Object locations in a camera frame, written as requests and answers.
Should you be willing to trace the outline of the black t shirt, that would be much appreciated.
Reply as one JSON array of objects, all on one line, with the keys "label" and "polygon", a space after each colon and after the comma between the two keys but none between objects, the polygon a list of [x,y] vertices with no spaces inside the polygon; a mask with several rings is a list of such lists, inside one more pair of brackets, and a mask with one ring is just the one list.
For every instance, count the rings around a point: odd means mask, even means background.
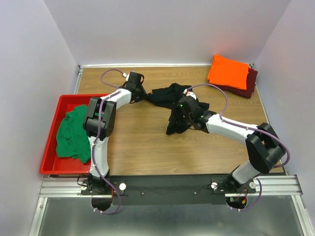
[{"label": "black t shirt", "polygon": [[[177,103],[181,98],[185,97],[185,92],[191,90],[191,86],[188,85],[180,85],[177,83],[171,84],[167,88],[158,88],[152,90],[151,93],[148,93],[146,100],[151,102],[152,104],[158,106],[158,107],[164,107],[171,109],[173,108],[174,104]],[[203,129],[197,129],[201,130],[203,132],[208,133],[209,131],[207,130],[206,123],[208,118],[210,118],[212,115],[214,115],[214,112],[205,112],[204,115],[201,117],[200,121],[204,124]],[[176,129],[175,125],[172,124],[172,112],[169,117],[169,124],[166,130],[167,135],[172,135],[174,133],[184,133],[187,129]]]}]

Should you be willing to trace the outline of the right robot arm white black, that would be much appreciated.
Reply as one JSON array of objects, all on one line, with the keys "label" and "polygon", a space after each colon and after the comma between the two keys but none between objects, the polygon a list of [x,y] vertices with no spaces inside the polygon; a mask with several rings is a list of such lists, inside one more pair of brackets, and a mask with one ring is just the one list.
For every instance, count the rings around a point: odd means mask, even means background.
[{"label": "right robot arm white black", "polygon": [[174,104],[170,122],[183,129],[193,127],[205,133],[222,135],[246,146],[248,160],[218,185],[229,192],[239,192],[253,177],[269,173],[287,154],[271,125],[245,124],[224,118],[222,114],[202,108],[192,96],[184,96]]}]

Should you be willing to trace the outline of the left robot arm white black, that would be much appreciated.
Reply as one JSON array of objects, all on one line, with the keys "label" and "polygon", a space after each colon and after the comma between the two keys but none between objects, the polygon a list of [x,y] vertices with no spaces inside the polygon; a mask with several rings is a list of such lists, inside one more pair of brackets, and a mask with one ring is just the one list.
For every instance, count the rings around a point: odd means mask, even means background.
[{"label": "left robot arm white black", "polygon": [[144,75],[136,72],[120,73],[125,78],[123,85],[112,85],[115,91],[109,95],[91,97],[83,121],[83,129],[91,148],[86,190],[99,195],[112,188],[109,183],[107,153],[109,137],[115,127],[116,111],[123,105],[140,102],[146,96],[143,88]]}]

